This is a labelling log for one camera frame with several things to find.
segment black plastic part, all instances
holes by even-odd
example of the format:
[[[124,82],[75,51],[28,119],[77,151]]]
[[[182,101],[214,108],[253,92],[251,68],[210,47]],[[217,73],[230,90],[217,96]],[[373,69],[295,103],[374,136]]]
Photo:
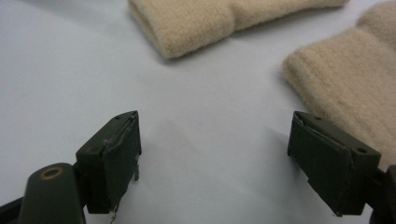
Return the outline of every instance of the black plastic part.
[[[90,195],[90,182],[86,175],[83,175],[78,168],[78,164],[73,165],[75,178],[78,186],[79,203],[81,207],[87,205],[87,197]]]
[[[19,224],[85,223],[70,164],[57,163],[33,173],[22,201]]]
[[[17,223],[21,211],[22,198],[0,207],[0,224]]]
[[[288,154],[337,216],[362,213],[364,184],[375,175],[380,153],[324,119],[295,112]]]
[[[373,178],[368,180],[364,186],[364,199],[373,208],[370,218],[372,224],[394,223],[387,199],[386,179],[386,174],[377,170]]]
[[[396,165],[390,166],[387,170],[385,175],[385,192],[387,193],[387,202],[393,223],[396,223]]]
[[[85,200],[90,213],[107,214],[116,208],[132,177],[138,177],[141,150],[137,111],[111,119],[78,150],[75,166],[88,179]]]

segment white surface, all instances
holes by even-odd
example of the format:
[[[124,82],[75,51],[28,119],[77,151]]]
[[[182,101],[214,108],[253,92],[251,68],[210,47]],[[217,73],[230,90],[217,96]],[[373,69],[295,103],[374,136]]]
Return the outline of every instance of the white surface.
[[[124,0],[0,0],[0,204],[138,110],[141,179],[115,223],[368,223],[370,208],[334,216],[287,156],[292,112],[306,108],[281,63],[375,2],[298,13],[166,61]]]

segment beige cloth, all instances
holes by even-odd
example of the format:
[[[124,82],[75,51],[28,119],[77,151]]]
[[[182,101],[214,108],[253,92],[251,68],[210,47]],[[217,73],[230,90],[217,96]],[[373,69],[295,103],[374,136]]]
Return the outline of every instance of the beige cloth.
[[[165,58],[176,58],[234,31],[291,12],[340,7],[348,0],[129,0],[148,38]]]
[[[312,111],[396,164],[396,1],[378,4],[357,27],[297,49],[284,62],[289,83]]]

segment folded towel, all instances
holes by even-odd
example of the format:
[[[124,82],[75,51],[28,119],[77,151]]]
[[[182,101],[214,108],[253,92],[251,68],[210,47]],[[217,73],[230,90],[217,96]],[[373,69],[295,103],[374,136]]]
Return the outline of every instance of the folded towel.
[[[129,0],[148,38],[165,58],[176,58],[234,31],[291,12],[340,7],[348,0]]]
[[[375,5],[356,28],[297,49],[285,75],[314,113],[396,163],[396,1]]]

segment screw hole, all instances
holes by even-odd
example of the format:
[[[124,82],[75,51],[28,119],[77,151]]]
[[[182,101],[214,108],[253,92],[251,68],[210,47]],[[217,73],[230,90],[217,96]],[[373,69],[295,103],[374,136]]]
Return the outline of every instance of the screw hole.
[[[49,169],[45,170],[41,173],[40,178],[44,180],[52,179],[58,175],[61,175],[64,169],[61,167],[50,167]]]
[[[364,149],[364,148],[358,148],[358,151],[361,152],[361,153],[367,153],[367,150]]]

